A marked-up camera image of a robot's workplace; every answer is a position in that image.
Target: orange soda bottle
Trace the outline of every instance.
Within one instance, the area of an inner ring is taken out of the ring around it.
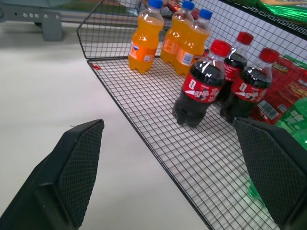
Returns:
[[[148,9],[138,16],[138,28],[132,36],[128,55],[130,69],[137,69],[140,73],[151,68],[159,45],[159,33],[164,26],[160,14],[163,1],[149,0],[148,5]]]
[[[161,59],[163,62],[169,62],[174,65],[179,47],[185,42],[184,35],[188,31],[188,27],[194,22],[191,10],[194,3],[185,0],[182,4],[181,11],[174,13],[172,17],[172,26],[168,29],[161,50]]]
[[[201,9],[199,18],[186,31],[185,42],[180,46],[175,61],[175,70],[178,74],[187,76],[192,64],[202,56],[205,41],[211,34],[209,26],[211,16],[211,11]]]

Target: metal grid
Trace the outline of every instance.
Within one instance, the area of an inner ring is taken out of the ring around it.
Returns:
[[[210,106],[197,128],[180,126],[171,110],[183,76],[160,58],[147,73],[129,69],[127,54],[140,11],[133,1],[115,1],[124,12],[102,1],[79,26],[78,38],[92,70],[211,230],[278,229],[263,204],[247,194],[249,176],[240,145],[234,128],[219,116],[219,106]],[[306,61],[307,42],[301,37],[218,0],[194,2],[213,11],[207,46],[214,39],[233,43],[240,31],[247,31],[255,36],[248,51],[251,62],[264,46]],[[165,18],[157,55],[170,24]]]
[[[209,107],[197,128],[178,125],[171,111],[184,81],[157,58],[151,71],[127,60],[89,61],[126,118],[210,229],[278,229],[248,195],[248,172],[235,129]]]

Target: plastic bottle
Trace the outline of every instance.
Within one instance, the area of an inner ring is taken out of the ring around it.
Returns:
[[[180,46],[175,61],[175,70],[178,74],[186,76],[190,66],[202,56],[205,41],[211,34],[209,26],[211,16],[211,11],[202,9],[199,18],[186,31],[185,42]]]
[[[196,127],[205,117],[223,85],[224,58],[230,50],[227,42],[215,40],[209,54],[190,68],[172,112],[179,124]]]
[[[287,130],[307,150],[307,97],[297,100],[276,126]]]
[[[188,30],[189,25],[194,22],[191,10],[194,7],[194,3],[191,1],[184,1],[181,11],[174,13],[172,17],[172,26],[168,29],[165,41],[161,50],[161,59],[163,62],[169,62],[174,65],[176,61],[176,55],[180,44],[184,43],[184,35]]]
[[[140,73],[151,68],[159,45],[159,33],[164,25],[160,14],[162,0],[149,0],[148,4],[148,9],[139,14],[138,29],[132,36],[128,55],[130,69],[137,69]]]
[[[254,36],[247,32],[240,32],[236,38],[235,43],[232,46],[231,52],[227,58],[225,58],[225,83],[217,95],[216,100],[224,102],[230,92],[231,85],[235,78],[241,74],[241,71],[248,63],[247,52],[249,45],[253,41]]]
[[[231,86],[227,100],[222,104],[220,114],[232,123],[235,117],[247,118],[261,101],[272,82],[272,64],[279,53],[263,48],[259,58],[246,66]]]

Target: red bottle cap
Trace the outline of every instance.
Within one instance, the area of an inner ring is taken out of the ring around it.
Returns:
[[[254,36],[251,35],[248,32],[243,32],[241,31],[238,35],[238,37],[236,38],[240,43],[245,44],[245,45],[250,45],[250,43],[253,41]]]
[[[231,45],[216,39],[212,43],[210,50],[218,56],[226,57],[230,53]]]
[[[261,50],[259,58],[267,63],[274,63],[277,60],[278,56],[278,51],[265,47]]]

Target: store shelf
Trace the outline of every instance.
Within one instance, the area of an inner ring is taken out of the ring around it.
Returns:
[[[171,111],[184,78],[156,58],[149,72],[130,70],[126,59],[88,61],[186,199],[212,230],[276,230],[266,208],[248,195],[248,172],[235,129],[209,107],[194,129]]]
[[[307,40],[307,27],[306,26],[301,26],[301,25],[297,25],[294,23],[291,23],[285,19],[282,19],[280,17],[276,17],[272,14],[267,14],[265,12],[262,12],[260,10],[258,10],[257,8],[254,7],[250,7],[250,6],[245,6],[245,5],[241,5],[237,2],[235,2],[234,0],[219,0],[221,2],[224,2],[228,5],[231,5],[239,10],[242,10],[246,13],[249,13],[257,18],[260,18],[272,25],[275,25],[289,33],[292,33],[304,40]]]

